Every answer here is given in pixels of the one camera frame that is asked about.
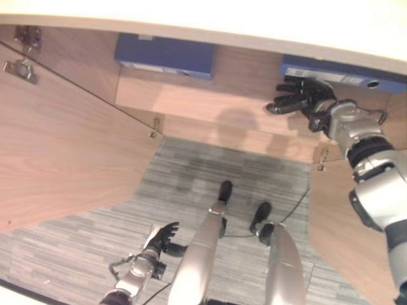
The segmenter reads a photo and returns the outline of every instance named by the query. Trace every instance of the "wooden shelf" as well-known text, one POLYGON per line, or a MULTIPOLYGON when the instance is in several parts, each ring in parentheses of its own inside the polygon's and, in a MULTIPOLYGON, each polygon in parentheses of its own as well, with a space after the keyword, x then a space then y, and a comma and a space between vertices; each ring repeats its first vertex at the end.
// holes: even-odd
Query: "wooden shelf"
MULTIPOLYGON (((275 96, 281 54, 220 46, 214 79, 122 68, 116 104, 204 122, 290 137, 319 140, 307 130, 302 114, 273 116, 265 105, 275 96)), ((389 93, 335 85, 339 98, 353 98, 363 107, 385 108, 389 93)))

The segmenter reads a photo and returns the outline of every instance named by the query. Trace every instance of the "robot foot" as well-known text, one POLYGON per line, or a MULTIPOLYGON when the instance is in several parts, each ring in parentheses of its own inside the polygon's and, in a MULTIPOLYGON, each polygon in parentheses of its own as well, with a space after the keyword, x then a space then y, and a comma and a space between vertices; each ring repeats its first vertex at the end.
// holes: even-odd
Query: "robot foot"
POLYGON ((272 205, 269 204, 269 202, 263 202, 262 204, 260 204, 260 206, 258 207, 258 209, 256 211, 256 214, 254 214, 253 221, 249 227, 249 230, 252 234, 257 233, 258 230, 256 228, 256 225, 259 224, 260 222, 266 220, 271 211, 272 211, 272 205))
POLYGON ((219 190, 219 196, 217 199, 223 201, 225 204, 228 202, 231 196, 231 190, 233 189, 233 184, 226 180, 222 182, 221 188, 219 190))

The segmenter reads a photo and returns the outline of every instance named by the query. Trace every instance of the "label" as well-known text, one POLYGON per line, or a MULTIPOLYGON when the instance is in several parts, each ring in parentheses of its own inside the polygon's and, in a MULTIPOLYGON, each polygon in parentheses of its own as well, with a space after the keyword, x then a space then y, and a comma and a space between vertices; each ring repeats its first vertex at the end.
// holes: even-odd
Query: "label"
POLYGON ((163 68, 157 67, 155 65, 144 65, 144 64, 135 64, 133 62, 121 62, 125 67, 129 68, 136 68, 136 69, 142 69, 142 70, 148 70, 148 71, 154 71, 154 72, 163 72, 163 68))
POLYGON ((139 34, 139 40, 153 40, 154 36, 139 34))
POLYGON ((326 81, 333 81, 335 83, 343 83, 354 86, 359 86, 363 82, 363 78, 357 78, 355 76, 297 68, 287 68, 286 75, 296 76, 299 78, 321 78, 326 81))
POLYGON ((363 78, 355 78, 354 76, 345 76, 342 80, 342 83, 350 85, 360 85, 363 82, 363 78))
POLYGON ((334 81, 336 83, 340 83, 345 77, 343 74, 303 70, 297 68, 287 68, 286 75, 296 76, 298 78, 321 78, 326 81, 334 81))

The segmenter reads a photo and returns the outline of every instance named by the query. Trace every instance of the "cabinet door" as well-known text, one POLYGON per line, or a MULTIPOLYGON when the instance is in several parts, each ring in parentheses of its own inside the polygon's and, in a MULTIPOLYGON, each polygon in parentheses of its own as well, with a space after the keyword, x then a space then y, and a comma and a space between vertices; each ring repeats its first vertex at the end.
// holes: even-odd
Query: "cabinet door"
POLYGON ((311 245, 374 305, 391 305, 397 296, 387 260, 385 235, 360 221, 349 203, 354 188, 347 160, 312 165, 311 245))
MULTIPOLYGON (((0 63, 21 56, 0 45, 0 63)), ((0 72, 0 231, 132 197, 162 136, 34 65, 0 72)))
MULTIPOLYGON (((22 44, 14 40, 15 25, 0 25, 0 41, 16 51, 22 44)), ((114 104, 120 65, 114 60, 117 32, 41 27, 41 51, 30 58, 101 99, 114 104)), ((117 106, 135 119, 153 127, 159 118, 162 131, 164 115, 117 106)))

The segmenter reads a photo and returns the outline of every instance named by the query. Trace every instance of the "wood grain surface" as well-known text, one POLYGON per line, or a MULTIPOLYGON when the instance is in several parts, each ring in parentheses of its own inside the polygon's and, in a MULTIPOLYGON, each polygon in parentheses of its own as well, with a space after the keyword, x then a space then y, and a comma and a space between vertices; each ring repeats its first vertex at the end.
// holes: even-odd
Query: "wood grain surface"
POLYGON ((396 149, 407 149, 407 92, 392 94, 386 110, 383 132, 396 149))
MULTIPOLYGON (((0 25, 0 41, 22 51, 22 44, 13 38, 14 31, 15 25, 0 25)), ((120 65, 114 59, 117 32, 58 27, 41 27, 41 32, 41 51, 33 50, 30 58, 114 104, 120 75, 120 65)), ((162 114, 119 108, 150 127, 154 118, 164 121, 162 114)))
POLYGON ((322 143, 319 146, 314 139, 245 130, 170 115, 165 118, 163 132, 170 137, 304 163, 318 162, 323 147, 328 145, 332 151, 335 147, 322 143))
POLYGON ((317 167, 311 169, 311 245, 372 304, 393 304, 385 235, 364 226, 350 205, 355 182, 348 161, 327 163, 325 172, 317 167))
MULTIPOLYGON (((0 59, 19 54, 0 46, 0 59)), ((162 136, 34 64, 0 72, 0 231, 131 198, 162 136)))
MULTIPOLYGON (((116 104, 277 135, 324 139, 321 133, 308 131, 308 121, 300 113, 266 113, 265 105, 282 94, 275 91, 282 82, 281 60, 276 53, 220 46, 212 81, 123 68, 116 104)), ((338 98, 355 99, 370 109, 384 109, 390 97, 338 84, 335 92, 338 98)))

